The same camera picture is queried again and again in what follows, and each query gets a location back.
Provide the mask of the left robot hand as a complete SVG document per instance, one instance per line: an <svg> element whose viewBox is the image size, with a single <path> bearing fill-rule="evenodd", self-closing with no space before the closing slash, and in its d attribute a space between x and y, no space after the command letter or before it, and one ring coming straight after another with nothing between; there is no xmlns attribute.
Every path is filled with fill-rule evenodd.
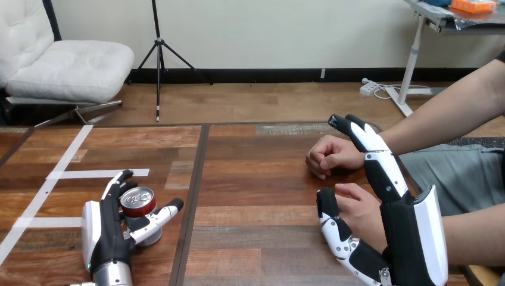
<svg viewBox="0 0 505 286"><path fill-rule="evenodd" d="M120 197L135 186L126 183L133 176L130 169L122 170L107 184L99 201L85 203L82 213L83 261L93 274L107 262L119 261L131 266L130 252L135 245L153 236L156 231L174 218L184 206L175 198L153 214L145 214L129 226L129 238L125 239L121 228Z"/></svg>

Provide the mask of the person's hand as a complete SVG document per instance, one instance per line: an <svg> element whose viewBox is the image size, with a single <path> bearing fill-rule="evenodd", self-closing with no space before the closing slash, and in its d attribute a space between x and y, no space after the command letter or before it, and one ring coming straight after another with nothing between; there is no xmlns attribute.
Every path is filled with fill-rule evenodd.
<svg viewBox="0 0 505 286"><path fill-rule="evenodd" d="M347 170L362 168L364 153L349 140L325 135L310 148L305 163L315 177L324 180L332 175L335 168Z"/></svg>
<svg viewBox="0 0 505 286"><path fill-rule="evenodd" d="M355 237L383 252L387 241L379 209L380 202L355 183L336 184L334 190L339 216L351 228Z"/></svg>

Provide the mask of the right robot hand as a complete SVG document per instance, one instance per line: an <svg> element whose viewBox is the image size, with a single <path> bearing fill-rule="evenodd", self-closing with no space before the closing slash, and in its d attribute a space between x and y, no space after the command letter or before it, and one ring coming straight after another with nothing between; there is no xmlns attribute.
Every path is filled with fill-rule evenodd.
<svg viewBox="0 0 505 286"><path fill-rule="evenodd" d="M447 248L435 185L412 195L389 147L358 117L334 114L328 123L365 154L364 169L381 200L388 243L378 252L365 240L353 237L341 218L334 190L320 189L316 194L319 223L337 261L366 285L445 285Z"/></svg>

